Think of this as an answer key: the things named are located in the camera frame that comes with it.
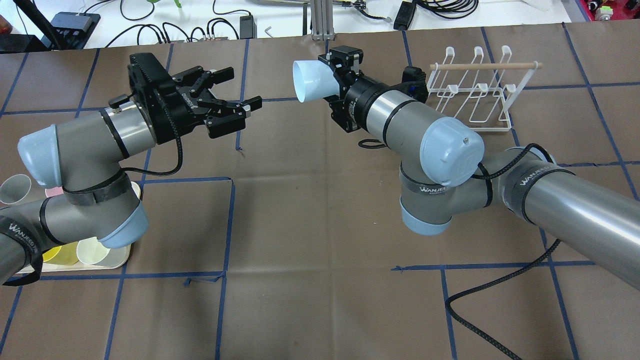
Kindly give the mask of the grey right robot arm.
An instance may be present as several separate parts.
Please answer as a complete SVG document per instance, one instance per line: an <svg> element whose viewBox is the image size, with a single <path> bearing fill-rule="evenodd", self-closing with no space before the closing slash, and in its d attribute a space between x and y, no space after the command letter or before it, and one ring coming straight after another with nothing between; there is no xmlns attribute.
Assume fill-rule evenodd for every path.
<svg viewBox="0 0 640 360"><path fill-rule="evenodd" d="M364 53L341 45L318 60L338 84L324 98L346 132L363 129L400 155L400 207L417 234L444 232L455 215L505 207L638 289L640 207L633 200L558 166L541 146L487 156L482 137L426 104L425 73L407 67L389 86L366 76Z"/></svg>

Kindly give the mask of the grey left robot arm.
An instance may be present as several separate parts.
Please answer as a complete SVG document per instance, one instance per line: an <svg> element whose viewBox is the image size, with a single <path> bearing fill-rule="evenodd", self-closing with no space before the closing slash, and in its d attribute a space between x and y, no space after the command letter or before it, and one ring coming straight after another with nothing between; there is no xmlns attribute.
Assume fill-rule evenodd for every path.
<svg viewBox="0 0 640 360"><path fill-rule="evenodd" d="M211 139L239 132L262 108L261 96L228 101L213 94L214 85L234 78L231 67L170 75L150 52L129 58L130 95L19 139L30 175L62 194L1 209L3 286L38 281L44 253L56 246L96 237L119 249L141 239L150 221L128 173L175 174L183 166L183 136L200 125Z"/></svg>

